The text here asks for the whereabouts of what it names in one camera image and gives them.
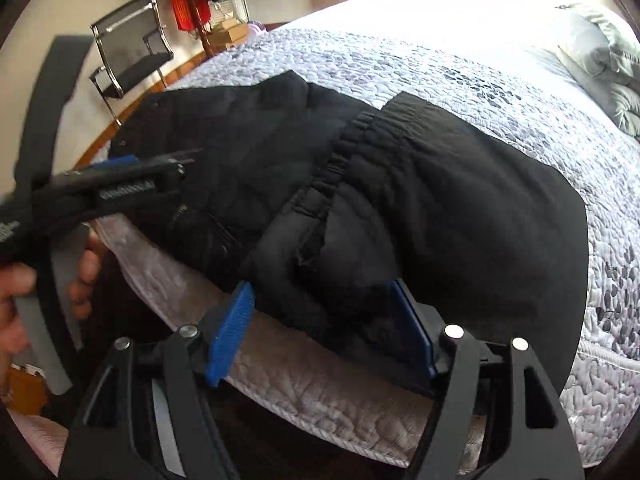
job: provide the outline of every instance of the finger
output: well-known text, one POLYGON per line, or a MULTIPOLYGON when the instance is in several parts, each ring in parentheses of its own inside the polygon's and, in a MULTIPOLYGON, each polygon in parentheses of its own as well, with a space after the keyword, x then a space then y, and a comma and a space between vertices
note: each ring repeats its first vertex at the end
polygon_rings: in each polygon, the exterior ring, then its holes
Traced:
POLYGON ((7 326, 15 316, 15 305, 11 299, 0 300, 0 328, 7 326))
POLYGON ((76 304, 80 304, 89 299, 92 288, 93 287, 91 285, 87 285, 80 280, 75 280, 71 285, 69 285, 69 288, 66 290, 66 294, 71 301, 76 304))
POLYGON ((0 351, 17 354, 29 347, 29 338, 19 317, 14 317, 12 322, 0 329, 0 351))
POLYGON ((100 273, 100 257, 93 251, 85 251, 78 265, 78 278, 81 282, 91 285, 100 273))
POLYGON ((23 296, 36 284, 36 272, 25 264, 13 264, 0 269, 0 300, 23 296))
POLYGON ((86 248, 91 252, 96 253, 100 259, 103 259, 104 255, 109 250, 107 246, 102 243, 102 240, 100 240, 100 237, 93 229, 89 231, 89 235, 86 239, 86 248))
POLYGON ((10 390, 8 371, 12 360, 9 352, 0 351, 0 397, 7 395, 10 390))
POLYGON ((85 301, 84 303, 74 305, 71 307, 71 312, 76 319, 87 319, 91 315, 91 303, 85 301))

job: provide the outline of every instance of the orange object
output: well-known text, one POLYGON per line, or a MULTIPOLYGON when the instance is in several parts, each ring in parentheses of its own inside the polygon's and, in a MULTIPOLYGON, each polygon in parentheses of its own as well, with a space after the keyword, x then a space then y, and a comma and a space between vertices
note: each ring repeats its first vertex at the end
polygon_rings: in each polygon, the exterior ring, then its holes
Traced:
POLYGON ((38 415, 47 403, 44 379, 15 368, 7 375, 12 398, 7 407, 23 415, 38 415))
MULTIPOLYGON (((209 2, 207 0, 194 0, 196 8, 198 9, 198 15, 202 23, 207 23, 211 19, 211 9, 209 8, 209 2)), ((189 4, 187 0, 171 0, 174 7, 175 21, 178 23, 178 29, 180 30, 196 30, 198 25, 193 23, 191 19, 191 13, 189 12, 189 4)))

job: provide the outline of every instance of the human hand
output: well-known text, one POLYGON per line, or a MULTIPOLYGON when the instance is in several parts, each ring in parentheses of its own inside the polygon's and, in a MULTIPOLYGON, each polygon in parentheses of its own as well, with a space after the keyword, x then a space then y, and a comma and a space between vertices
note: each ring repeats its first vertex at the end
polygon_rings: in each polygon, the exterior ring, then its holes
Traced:
MULTIPOLYGON (((91 314, 91 296, 100 273, 102 257, 107 251, 95 232, 87 238, 87 249, 78 265, 78 277, 69 285, 67 293, 74 306, 73 314, 86 319, 91 314)), ((16 354, 29 346, 29 339, 15 311, 12 297, 24 296, 33 290, 36 273, 25 264, 12 264, 0 269, 0 352, 16 354)))

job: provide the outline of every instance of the red bag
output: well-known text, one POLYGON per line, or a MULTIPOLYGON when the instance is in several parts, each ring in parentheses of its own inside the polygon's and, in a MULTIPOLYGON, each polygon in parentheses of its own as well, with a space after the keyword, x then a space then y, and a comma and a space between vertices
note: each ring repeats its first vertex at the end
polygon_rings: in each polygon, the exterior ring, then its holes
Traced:
MULTIPOLYGON (((198 15, 202 23, 207 23, 211 19, 211 9, 209 8, 209 2, 207 0, 194 0, 196 2, 196 8, 198 9, 198 15)), ((171 0, 174 7, 175 21, 178 23, 179 30, 196 30, 197 25, 193 23, 191 19, 191 13, 189 12, 188 0, 171 0)))

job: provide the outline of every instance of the chair armrest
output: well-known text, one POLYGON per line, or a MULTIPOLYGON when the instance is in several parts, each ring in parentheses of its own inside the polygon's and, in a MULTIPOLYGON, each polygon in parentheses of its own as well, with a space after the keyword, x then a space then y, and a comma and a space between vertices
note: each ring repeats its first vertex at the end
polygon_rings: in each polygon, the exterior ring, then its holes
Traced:
POLYGON ((95 84, 95 80, 98 77, 98 74, 100 74, 100 72, 105 72, 107 69, 104 65, 102 65, 100 68, 97 68, 94 73, 92 73, 89 76, 89 79, 95 84))
POLYGON ((151 48, 151 45, 149 45, 149 38, 151 38, 154 34, 160 34, 160 31, 157 28, 155 28, 150 33, 142 36, 142 41, 145 42, 146 49, 149 51, 149 54, 153 54, 154 52, 153 49, 151 48))

